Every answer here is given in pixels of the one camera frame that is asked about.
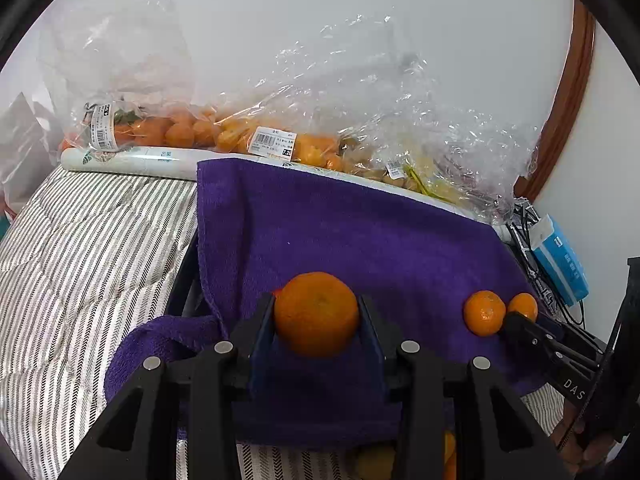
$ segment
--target plastic bag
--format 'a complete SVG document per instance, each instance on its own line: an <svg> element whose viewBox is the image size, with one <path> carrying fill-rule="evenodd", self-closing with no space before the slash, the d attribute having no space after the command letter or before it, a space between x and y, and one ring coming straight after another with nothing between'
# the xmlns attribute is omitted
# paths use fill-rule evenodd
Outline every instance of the plastic bag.
<svg viewBox="0 0 640 480"><path fill-rule="evenodd" d="M363 124L392 113L407 95L426 100L428 86L418 60L398 54L391 20L359 16L281 51L251 97L223 96L219 116L229 117L218 121L216 149L344 171L353 144L346 139L362 142Z"/></svg>
<svg viewBox="0 0 640 480"><path fill-rule="evenodd" d="M518 176L534 169L538 130L502 125L473 110L430 103L361 126L343 154L345 167L373 180L418 190L500 223L511 215Z"/></svg>
<svg viewBox="0 0 640 480"><path fill-rule="evenodd" d="M185 104L138 106L131 102L86 104L78 132L67 134L73 146L118 152L127 146L207 148L220 127L212 107Z"/></svg>
<svg viewBox="0 0 640 480"><path fill-rule="evenodd" d="M38 60L65 139L80 148L117 151L122 113L144 119L147 107L188 104L193 93L172 0L56 0L44 16ZM92 121L102 127L92 131Z"/></svg>
<svg viewBox="0 0 640 480"><path fill-rule="evenodd" d="M0 116L0 196L11 216L20 212L53 170L45 133L19 94Z"/></svg>

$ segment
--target price tag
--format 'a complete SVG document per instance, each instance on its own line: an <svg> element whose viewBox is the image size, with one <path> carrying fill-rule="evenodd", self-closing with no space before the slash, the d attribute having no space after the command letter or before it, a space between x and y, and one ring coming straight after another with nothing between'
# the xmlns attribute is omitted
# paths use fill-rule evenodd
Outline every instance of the price tag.
<svg viewBox="0 0 640 480"><path fill-rule="evenodd" d="M272 156L291 162L296 134L258 126L249 145L249 153L260 156Z"/></svg>
<svg viewBox="0 0 640 480"><path fill-rule="evenodd" d="M91 144L101 152L117 152L118 145L113 133L113 107L96 105L91 116Z"/></svg>
<svg viewBox="0 0 640 480"><path fill-rule="evenodd" d="M406 178L406 173L402 169L402 162L397 159L388 161L388 163L386 163L386 170L388 171L391 180Z"/></svg>

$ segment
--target tissue box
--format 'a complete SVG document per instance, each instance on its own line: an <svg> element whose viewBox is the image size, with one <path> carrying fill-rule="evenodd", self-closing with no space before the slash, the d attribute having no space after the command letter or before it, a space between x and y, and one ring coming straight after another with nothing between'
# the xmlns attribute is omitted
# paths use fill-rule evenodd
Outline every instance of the tissue box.
<svg viewBox="0 0 640 480"><path fill-rule="evenodd" d="M589 285L578 257L555 220L549 215L529 229L531 249L538 263L554 282L568 306L589 293Z"/></svg>

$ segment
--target purple towel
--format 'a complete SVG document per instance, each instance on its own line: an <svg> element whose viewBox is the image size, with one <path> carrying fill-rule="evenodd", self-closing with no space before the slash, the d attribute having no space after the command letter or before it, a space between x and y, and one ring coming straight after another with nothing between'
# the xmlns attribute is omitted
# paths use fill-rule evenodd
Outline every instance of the purple towel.
<svg viewBox="0 0 640 480"><path fill-rule="evenodd" d="M519 394L543 380L498 338L471 334L462 306L489 289L505 302L530 292L490 226L348 182L239 159L198 165L198 257L211 316L164 316L134 330L105 379L113 397L148 355L185 358L226 337L261 293L323 270L370 295L406 338L467 362L488 357ZM264 390L234 407L236 436L262 444L353 446L393 438L397 406L383 403L355 338L340 356L310 360L274 341Z"/></svg>

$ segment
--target grey striped fabric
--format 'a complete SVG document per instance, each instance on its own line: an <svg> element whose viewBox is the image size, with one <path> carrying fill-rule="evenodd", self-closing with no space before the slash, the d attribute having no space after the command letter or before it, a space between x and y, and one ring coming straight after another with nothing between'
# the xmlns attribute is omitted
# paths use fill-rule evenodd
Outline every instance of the grey striped fabric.
<svg viewBox="0 0 640 480"><path fill-rule="evenodd" d="M194 182L57 168L0 242L0 431L53 480L105 406L111 356L160 316L196 229ZM524 401L549 433L562 397ZM238 444L245 480L354 478L343 455ZM177 478L187 478L186 442Z"/></svg>

